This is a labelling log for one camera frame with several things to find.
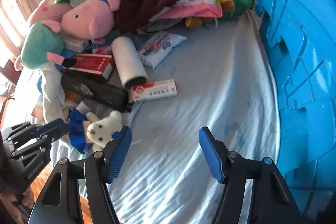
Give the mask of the white bear plush blue dress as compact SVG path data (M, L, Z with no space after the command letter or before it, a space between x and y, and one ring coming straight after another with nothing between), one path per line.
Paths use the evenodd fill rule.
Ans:
M122 128L122 114L117 110L100 119L93 112L84 115L73 109L68 121L70 143L82 154L90 149L102 150L109 141L117 139Z

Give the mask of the green-bodied pink pig plush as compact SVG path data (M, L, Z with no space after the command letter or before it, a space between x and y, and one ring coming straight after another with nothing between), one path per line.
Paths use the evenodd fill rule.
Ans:
M27 20L28 30L21 49L16 58L14 68L20 71L23 67L31 70L40 69L53 62L64 68L75 66L75 58L61 55L64 42L60 35L61 21L64 14L72 9L68 3L50 4L42 0Z

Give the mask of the pink printed bag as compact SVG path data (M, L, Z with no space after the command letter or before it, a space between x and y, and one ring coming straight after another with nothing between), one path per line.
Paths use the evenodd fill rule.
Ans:
M221 0L179 0L171 7L163 8L149 22L163 19L183 19L190 16L221 18Z

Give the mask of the blue plastic crate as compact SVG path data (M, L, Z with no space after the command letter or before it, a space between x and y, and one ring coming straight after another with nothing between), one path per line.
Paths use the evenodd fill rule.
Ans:
M255 0L280 114L277 166L307 223L335 223L335 0Z

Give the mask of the light blue bed sheet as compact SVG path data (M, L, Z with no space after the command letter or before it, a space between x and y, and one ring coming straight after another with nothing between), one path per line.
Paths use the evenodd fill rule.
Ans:
M222 197L199 145L206 126L248 159L277 159L280 121L273 73L253 10L186 37L149 80L173 79L175 97L133 105L123 115L132 143L109 193L123 223L210 223Z

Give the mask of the black keyboard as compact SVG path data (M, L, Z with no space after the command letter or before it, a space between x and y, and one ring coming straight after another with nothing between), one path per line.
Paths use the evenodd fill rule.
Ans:
M82 75L62 72L61 85L82 97L104 104L122 113L131 112L129 92L108 83L99 83Z

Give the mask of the green plush toy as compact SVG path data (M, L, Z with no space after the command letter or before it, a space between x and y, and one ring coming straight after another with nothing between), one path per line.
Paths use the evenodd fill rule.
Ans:
M220 0L223 16L221 19L231 20L242 16L248 9L253 7L253 0ZM218 27L217 18L190 16L186 18L185 25L191 30L205 24L210 29Z

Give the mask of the white paper roll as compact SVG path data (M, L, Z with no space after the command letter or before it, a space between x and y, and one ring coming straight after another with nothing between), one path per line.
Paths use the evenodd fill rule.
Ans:
M148 76L131 38L120 36L111 44L118 75L124 88L145 84Z

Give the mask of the white towel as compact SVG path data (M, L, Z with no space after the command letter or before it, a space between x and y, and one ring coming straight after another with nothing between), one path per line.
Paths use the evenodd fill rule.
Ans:
M59 118L67 122L69 111L76 107L77 103L66 100L65 92L61 85L62 74L52 62L43 65L41 72L43 116L45 122L50 123Z

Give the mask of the white red eye ointment box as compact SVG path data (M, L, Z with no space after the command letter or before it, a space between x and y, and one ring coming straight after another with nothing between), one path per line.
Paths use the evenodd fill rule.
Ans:
M175 97L177 93L176 83L173 79L171 79L133 86L129 90L129 99L130 102L137 103Z

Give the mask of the dark maroon cloth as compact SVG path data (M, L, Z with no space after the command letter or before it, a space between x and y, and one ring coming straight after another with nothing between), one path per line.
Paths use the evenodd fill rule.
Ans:
M135 32L146 26L149 20L165 7L171 7L179 0L121 0L118 12L120 33Z

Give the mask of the white blue packet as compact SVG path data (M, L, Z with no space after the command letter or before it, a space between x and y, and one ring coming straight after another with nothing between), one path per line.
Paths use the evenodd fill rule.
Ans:
M138 51L139 58L143 65L155 69L158 64L187 37L160 31L147 40Z

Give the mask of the long red white box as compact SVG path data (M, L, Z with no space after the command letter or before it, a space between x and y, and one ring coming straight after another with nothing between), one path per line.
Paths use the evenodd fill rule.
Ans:
M64 71L84 75L101 83L108 81L115 65L112 55L81 53L74 55L74 58L76 59L75 66L65 68Z

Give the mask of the pink pig plush blue body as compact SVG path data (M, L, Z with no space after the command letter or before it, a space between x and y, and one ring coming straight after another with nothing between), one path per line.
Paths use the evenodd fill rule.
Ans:
M42 23L53 32L61 30L97 45L106 43L106 36L114 26L114 12L120 8L121 0L86 0L66 12L60 23L43 20Z

